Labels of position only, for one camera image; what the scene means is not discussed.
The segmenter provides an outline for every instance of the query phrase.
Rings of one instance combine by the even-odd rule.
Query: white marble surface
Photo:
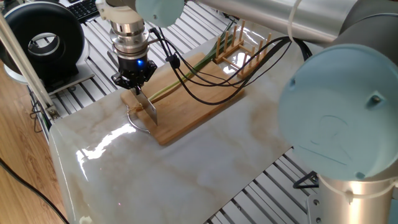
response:
[[[248,43],[269,33],[255,24],[246,28]],[[124,90],[58,120],[50,148],[70,222],[205,222],[289,149],[277,105],[302,62],[292,46],[242,100],[166,147],[129,124],[119,98]]]

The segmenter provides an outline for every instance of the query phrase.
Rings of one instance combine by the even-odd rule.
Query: keyboard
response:
[[[69,0],[70,3],[77,1],[79,0]],[[68,9],[76,16],[80,23],[86,22],[88,19],[91,19],[100,13],[95,6],[95,0],[83,0],[69,6]]]

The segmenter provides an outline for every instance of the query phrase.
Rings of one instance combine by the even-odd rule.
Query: wooden floor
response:
[[[46,195],[65,214],[49,146],[34,132],[25,85],[12,81],[0,62],[0,157],[23,179]],[[35,194],[0,168],[0,224],[62,223]]]

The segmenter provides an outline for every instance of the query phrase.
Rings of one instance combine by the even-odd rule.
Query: black cable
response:
[[[206,73],[206,72],[198,71],[197,69],[195,69],[194,66],[190,65],[188,62],[187,62],[187,66],[188,66],[188,68],[190,69],[191,73],[194,74],[195,76],[198,76],[198,77],[199,77],[199,75],[197,75],[197,73],[201,73],[201,74],[204,74],[204,75],[208,75],[208,76],[210,76],[210,77],[213,77],[213,78],[217,78],[217,79],[219,79],[219,80],[226,81],[225,78],[217,77],[217,76],[215,76],[215,75],[212,75],[212,74],[209,74],[209,73]]]
[[[36,111],[35,108],[36,106],[39,104],[39,101],[36,101],[33,104],[32,107],[32,112],[29,114],[30,118],[34,120],[34,131],[35,133],[41,133],[43,131],[43,129],[41,129],[40,131],[36,130],[36,126],[37,126],[37,121],[39,120],[38,114],[41,114],[41,111]]]
[[[161,34],[161,36],[163,37],[163,39],[166,39],[166,37],[165,37],[164,34],[163,34],[162,28],[159,27],[159,30],[160,30],[160,34]],[[170,52],[170,55],[172,55],[172,51],[170,50],[169,43],[166,42],[166,46],[167,46],[167,49],[168,49],[169,52]]]
[[[52,208],[52,210],[55,211],[55,213],[61,218],[61,220],[69,224],[68,220],[62,215],[61,211],[41,192],[39,192],[35,187],[30,185],[28,182],[26,182],[24,179],[22,179],[18,174],[16,174],[1,158],[0,158],[0,166],[6,170],[6,172],[11,175],[11,177],[15,178],[19,183],[21,183],[23,186],[27,187],[29,190],[33,191],[37,196],[39,196],[47,205]]]
[[[279,60],[285,55],[285,53],[287,52],[287,50],[289,49],[289,47],[290,47],[290,45],[291,45],[291,40],[289,39],[289,37],[279,37],[279,38],[276,38],[276,39],[274,39],[274,40],[272,40],[272,41],[270,41],[268,44],[266,44],[265,46],[263,46],[262,47],[262,49],[259,49],[238,71],[236,71],[235,72],[235,74],[234,75],[231,75],[228,79],[226,79],[226,80],[224,80],[223,82],[221,82],[221,83],[213,83],[213,82],[210,82],[210,81],[208,81],[208,80],[206,80],[206,79],[204,79],[204,78],[202,78],[201,76],[199,76],[198,74],[197,74],[197,72],[195,72],[194,70],[193,70],[193,67],[181,56],[181,54],[177,51],[177,49],[175,48],[175,46],[170,42],[170,41],[168,41],[167,39],[165,39],[165,38],[163,38],[163,39],[160,39],[160,38],[158,38],[159,39],[159,41],[164,41],[164,42],[166,42],[167,43],[167,45],[171,45],[171,47],[174,49],[174,51],[175,51],[175,53],[180,57],[180,59],[183,61],[183,63],[190,69],[190,71],[195,75],[195,76],[197,76],[199,79],[201,79],[201,80],[203,80],[204,82],[207,82],[207,83],[209,83],[209,85],[207,85],[207,84],[202,84],[202,83],[198,83],[198,82],[196,82],[196,81],[193,81],[192,79],[190,79],[189,77],[185,77],[185,75],[183,74],[183,72],[181,71],[181,69],[179,69],[179,66],[178,67],[174,67],[174,66],[172,66],[172,69],[173,69],[173,71],[174,71],[174,73],[175,73],[175,75],[177,76],[177,78],[178,78],[178,80],[180,81],[180,83],[181,83],[181,85],[184,87],[184,89],[187,91],[187,93],[192,97],[192,98],[194,98],[194,99],[196,99],[197,101],[199,101],[200,103],[203,103],[203,104],[206,104],[206,105],[211,105],[211,106],[214,106],[214,105],[220,105],[220,104],[223,104],[223,103],[226,103],[227,101],[229,101],[230,99],[232,99],[233,97],[235,97],[241,90],[242,90],[242,88],[244,88],[245,86],[247,86],[247,85],[250,85],[250,84],[252,84],[253,82],[250,82],[250,83],[248,83],[249,82],[249,80],[253,77],[253,75],[272,57],[272,56],[274,56],[274,54],[277,52],[277,51],[279,51],[285,44],[287,44],[287,43],[290,43],[289,44],[289,46],[287,47],[287,49],[285,50],[285,52],[282,54],[282,56],[276,61],[276,63],[277,62],[279,62]],[[298,44],[298,46],[300,47],[300,49],[301,49],[301,51],[302,51],[302,54],[303,54],[303,58],[304,58],[304,60],[306,60],[306,59],[308,59],[311,55],[312,55],[312,53],[311,53],[311,51],[310,51],[310,49],[308,48],[308,46],[302,41],[302,40],[299,40],[299,39],[295,39],[295,41],[296,41],[296,43]],[[237,82],[235,82],[235,83],[230,83],[229,81],[232,79],[232,78],[234,78],[246,65],[248,65],[250,62],[251,62],[251,60],[253,60],[254,58],[256,58],[265,48],[267,48],[268,46],[270,46],[271,44],[273,44],[273,43],[275,43],[275,42],[278,42],[269,52],[268,52],[268,54],[266,54],[266,56],[259,62],[259,64],[258,64],[258,66],[246,77],[246,78],[244,78],[244,79],[242,79],[242,80],[240,80],[240,81],[237,81]],[[270,68],[268,68],[265,72],[263,72],[262,74],[260,74],[259,75],[259,77],[260,76],[262,76],[263,74],[265,74],[267,71],[269,71],[276,63],[274,63]],[[241,84],[240,86],[239,86],[239,88],[237,88],[237,90],[234,92],[234,93],[232,93],[229,97],[227,97],[227,98],[225,98],[225,99],[223,99],[223,100],[221,100],[221,101],[219,101],[219,102],[207,102],[207,101],[204,101],[204,100],[201,100],[201,99],[199,99],[197,96],[195,96],[190,90],[189,90],[189,88],[186,86],[186,84],[185,84],[185,82],[181,79],[181,77],[180,77],[180,75],[178,74],[178,72],[180,72],[181,74],[182,74],[182,76],[183,77],[185,77],[187,80],[189,80],[190,82],[192,82],[192,83],[194,83],[194,84],[197,84],[197,85],[200,85],[200,86],[207,86],[207,87],[211,87],[211,86],[235,86],[235,85],[238,85],[238,84]]]
[[[267,73],[269,70],[271,70],[286,54],[287,50],[290,48],[290,46],[292,45],[292,43],[290,42],[289,45],[287,46],[286,50],[284,51],[284,53],[278,58],[278,60],[276,60],[276,62],[274,62],[267,70],[263,71],[259,76],[257,76],[253,81],[249,82],[246,86],[254,83],[258,78],[260,78],[263,74]]]
[[[163,51],[166,54],[166,57],[169,57],[170,55],[169,55],[168,51],[166,50],[166,48],[164,46],[164,43],[163,43],[163,41],[166,40],[166,38],[162,38],[155,27],[150,29],[149,31],[153,32],[155,34],[156,38],[159,40],[159,42],[160,42],[160,44],[161,44],[161,46],[163,48]]]
[[[269,51],[269,53],[261,60],[259,66],[256,67],[254,70],[257,71],[259,67],[261,67],[264,63],[266,63],[278,50],[280,50],[280,48],[282,48],[282,47],[283,47],[286,43],[288,43],[288,42],[290,42],[290,40],[281,41],[281,42],[279,42],[277,45],[275,45],[275,47],[273,47],[273,48]],[[251,73],[250,75],[248,75],[248,76],[244,79],[243,84],[242,84],[237,90],[235,90],[235,92],[232,93],[229,97],[227,97],[227,98],[225,98],[225,99],[223,99],[223,100],[221,100],[221,101],[218,101],[218,102],[207,102],[207,101],[204,101],[204,100],[198,98],[197,96],[195,96],[195,95],[189,90],[189,88],[186,86],[186,84],[184,83],[184,81],[181,79],[181,77],[180,77],[180,75],[178,74],[176,68],[172,67],[172,69],[173,69],[175,75],[177,76],[178,80],[180,81],[181,85],[184,87],[184,89],[187,91],[187,93],[188,93],[192,98],[196,99],[196,100],[199,101],[200,103],[203,103],[203,104],[206,104],[206,105],[210,105],[210,106],[220,105],[220,104],[226,103],[226,102],[229,101],[230,99],[234,98],[234,97],[243,89],[243,87],[249,82],[250,78],[255,74],[255,72],[254,72],[254,73]]]
[[[42,104],[38,100],[35,100],[35,97],[33,95],[34,92],[32,90],[30,90],[29,87],[27,87],[27,90],[29,92],[30,98],[32,99],[32,112],[34,112],[34,108],[35,108],[35,105],[36,105],[36,106],[39,106],[39,111],[41,112],[41,114],[43,114],[42,111],[44,111],[44,108],[43,108]],[[50,122],[49,118],[47,116],[42,116],[42,117],[44,119],[45,127],[47,129],[50,129],[51,128],[51,122]]]

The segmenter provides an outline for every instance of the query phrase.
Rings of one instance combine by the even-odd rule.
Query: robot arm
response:
[[[119,73],[112,76],[115,84],[135,88],[136,95],[140,94],[140,87],[157,68],[147,58],[149,31],[144,19],[159,27],[170,26],[180,17],[183,5],[183,0],[96,1],[102,19],[111,22],[110,37],[119,62]]]

